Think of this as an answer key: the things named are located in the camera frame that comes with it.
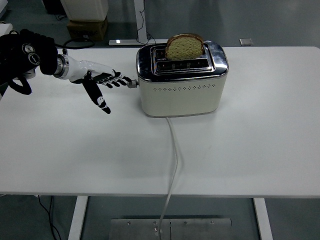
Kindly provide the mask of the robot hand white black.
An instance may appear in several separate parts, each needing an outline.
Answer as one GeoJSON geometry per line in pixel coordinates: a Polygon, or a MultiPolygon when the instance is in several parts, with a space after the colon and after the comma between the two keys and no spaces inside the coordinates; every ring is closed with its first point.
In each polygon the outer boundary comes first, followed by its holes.
{"type": "Polygon", "coordinates": [[[68,55],[62,57],[64,63],[62,75],[59,78],[69,80],[74,84],[81,84],[91,101],[106,114],[110,114],[111,109],[98,85],[104,85],[108,88],[120,87],[126,86],[132,80],[107,65],[88,60],[78,61],[68,55]]]}

